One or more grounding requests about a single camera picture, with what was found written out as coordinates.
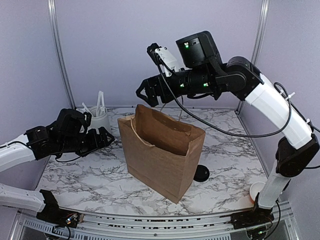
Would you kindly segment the brown paper bag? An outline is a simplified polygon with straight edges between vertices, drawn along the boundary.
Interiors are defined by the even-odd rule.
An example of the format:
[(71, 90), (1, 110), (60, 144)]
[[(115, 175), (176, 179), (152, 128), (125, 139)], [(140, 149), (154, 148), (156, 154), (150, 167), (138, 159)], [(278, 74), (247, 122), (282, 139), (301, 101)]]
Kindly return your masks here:
[(117, 123), (128, 172), (177, 204), (194, 180), (206, 132), (142, 104)]

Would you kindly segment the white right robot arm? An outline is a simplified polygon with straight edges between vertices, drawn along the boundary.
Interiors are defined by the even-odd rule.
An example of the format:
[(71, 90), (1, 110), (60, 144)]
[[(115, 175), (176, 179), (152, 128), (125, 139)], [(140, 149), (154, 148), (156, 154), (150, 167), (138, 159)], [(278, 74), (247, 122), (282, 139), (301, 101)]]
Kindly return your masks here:
[(209, 31), (202, 31), (176, 41), (184, 67), (166, 47), (156, 43), (147, 54), (159, 75), (142, 81), (136, 95), (151, 107), (177, 101), (178, 97), (218, 99), (230, 92), (240, 101), (259, 110), (283, 134), (277, 145), (276, 163), (262, 190), (254, 198), (251, 210), (234, 213), (234, 229), (253, 227), (274, 219), (272, 209), (292, 178), (308, 167), (320, 149), (317, 128), (307, 121), (291, 103), (285, 87), (271, 83), (249, 60), (235, 56), (223, 62)]

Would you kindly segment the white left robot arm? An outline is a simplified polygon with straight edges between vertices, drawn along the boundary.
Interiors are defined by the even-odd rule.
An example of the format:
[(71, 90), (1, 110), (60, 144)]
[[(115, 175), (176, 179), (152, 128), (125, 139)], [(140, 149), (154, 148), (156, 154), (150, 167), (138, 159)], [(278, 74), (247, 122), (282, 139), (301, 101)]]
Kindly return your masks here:
[(47, 126), (28, 129), (0, 147), (0, 204), (30, 210), (36, 218), (60, 227), (76, 228), (83, 215), (60, 208), (49, 190), (36, 190), (40, 179), (38, 161), (50, 157), (60, 159), (63, 154), (76, 157), (108, 147), (114, 136), (104, 127), (91, 128), (92, 115), (63, 108), (57, 119)]

